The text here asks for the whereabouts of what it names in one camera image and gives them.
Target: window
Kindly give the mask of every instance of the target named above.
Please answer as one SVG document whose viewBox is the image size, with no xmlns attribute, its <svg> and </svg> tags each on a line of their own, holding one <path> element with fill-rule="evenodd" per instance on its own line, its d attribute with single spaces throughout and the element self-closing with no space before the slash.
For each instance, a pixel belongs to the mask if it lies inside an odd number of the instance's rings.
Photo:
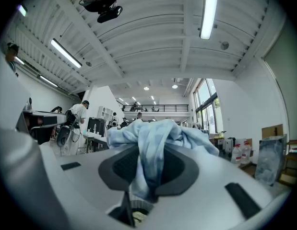
<svg viewBox="0 0 297 230">
<path fill-rule="evenodd" d="M 223 131 L 223 120 L 219 99 L 212 79 L 202 79 L 194 92 L 197 122 L 210 134 Z"/>
<path fill-rule="evenodd" d="M 211 95 L 213 95 L 216 92 L 214 82 L 212 81 L 212 79 L 207 79 L 207 81 L 208 81 Z"/>
<path fill-rule="evenodd" d="M 209 89 L 208 89 L 206 80 L 203 82 L 203 84 L 200 87 L 199 95 L 200 95 L 201 105 L 210 98 Z"/>
</svg>

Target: light blue cloth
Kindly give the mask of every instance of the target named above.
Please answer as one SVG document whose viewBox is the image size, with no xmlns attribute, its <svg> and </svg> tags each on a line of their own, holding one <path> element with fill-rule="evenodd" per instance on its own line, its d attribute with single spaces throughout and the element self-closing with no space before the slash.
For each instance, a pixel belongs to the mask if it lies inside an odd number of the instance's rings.
<svg viewBox="0 0 297 230">
<path fill-rule="evenodd" d="M 110 149 L 126 144 L 139 146 L 137 173 L 131 183 L 131 191 L 136 196 L 149 200 L 152 196 L 150 188 L 161 184 L 165 143 L 202 149 L 216 156 L 219 154 L 219 150 L 200 130 L 178 126 L 171 119 L 153 123 L 143 123 L 138 119 L 121 130 L 116 127 L 108 130 L 107 144 Z"/>
</svg>

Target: fluorescent light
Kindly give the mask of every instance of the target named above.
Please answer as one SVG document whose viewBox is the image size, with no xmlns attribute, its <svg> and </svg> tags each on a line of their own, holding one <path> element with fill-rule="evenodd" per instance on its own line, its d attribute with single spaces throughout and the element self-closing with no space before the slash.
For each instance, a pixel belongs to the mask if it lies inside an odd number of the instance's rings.
<svg viewBox="0 0 297 230">
<path fill-rule="evenodd" d="M 24 62 L 23 62 L 21 59 L 19 59 L 17 56 L 15 56 L 14 59 L 15 59 L 16 61 L 18 61 L 20 64 L 24 65 Z"/>
<path fill-rule="evenodd" d="M 18 5 L 17 10 L 25 17 L 27 14 L 27 9 L 23 5 Z"/>
<path fill-rule="evenodd" d="M 209 39 L 214 25 L 214 16 L 217 0 L 205 0 L 203 20 L 201 27 L 201 39 Z"/>
<path fill-rule="evenodd" d="M 42 80 L 44 80 L 44 81 L 46 81 L 46 82 L 52 84 L 53 86 L 57 87 L 56 84 L 54 84 L 53 82 L 51 82 L 51 81 L 49 81 L 48 79 L 44 78 L 43 76 L 40 76 L 40 78 L 41 78 Z"/>
<path fill-rule="evenodd" d="M 77 68 L 80 68 L 82 64 L 76 60 L 74 56 L 72 56 L 69 52 L 66 51 L 66 49 L 63 48 L 63 46 L 56 40 L 52 39 L 51 44 L 61 53 L 63 56 L 66 57 L 72 64 L 74 64 Z"/>
</svg>

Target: white shirt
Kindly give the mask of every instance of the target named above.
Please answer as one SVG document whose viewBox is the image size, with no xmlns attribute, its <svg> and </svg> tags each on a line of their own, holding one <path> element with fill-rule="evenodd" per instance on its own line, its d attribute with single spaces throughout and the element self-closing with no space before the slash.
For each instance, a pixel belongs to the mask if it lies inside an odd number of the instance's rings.
<svg viewBox="0 0 297 230">
<path fill-rule="evenodd" d="M 72 108 L 70 109 L 71 113 L 74 115 L 77 115 L 76 117 L 78 117 L 78 122 L 79 125 L 81 125 L 81 119 L 85 119 L 86 118 L 86 108 L 84 105 L 82 104 L 76 104 L 73 105 Z M 80 130 L 78 128 L 74 128 L 73 132 L 77 135 L 80 134 Z"/>
</svg>

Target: plastic bottle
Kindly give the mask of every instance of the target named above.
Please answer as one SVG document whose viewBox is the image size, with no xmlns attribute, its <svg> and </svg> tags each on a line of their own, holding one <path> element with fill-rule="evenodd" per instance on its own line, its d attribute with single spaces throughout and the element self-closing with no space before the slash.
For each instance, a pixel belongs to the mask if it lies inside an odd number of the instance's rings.
<svg viewBox="0 0 297 230">
<path fill-rule="evenodd" d="M 247 141 L 244 141 L 244 146 L 241 150 L 242 150 L 241 163 L 249 163 L 249 155 L 250 155 L 251 147 Z"/>
<path fill-rule="evenodd" d="M 240 166 L 241 164 L 241 149 L 240 149 L 240 144 L 235 145 L 233 152 L 232 152 L 232 156 L 231 156 L 231 163 L 233 163 L 234 165 L 236 165 L 237 167 Z"/>
</svg>

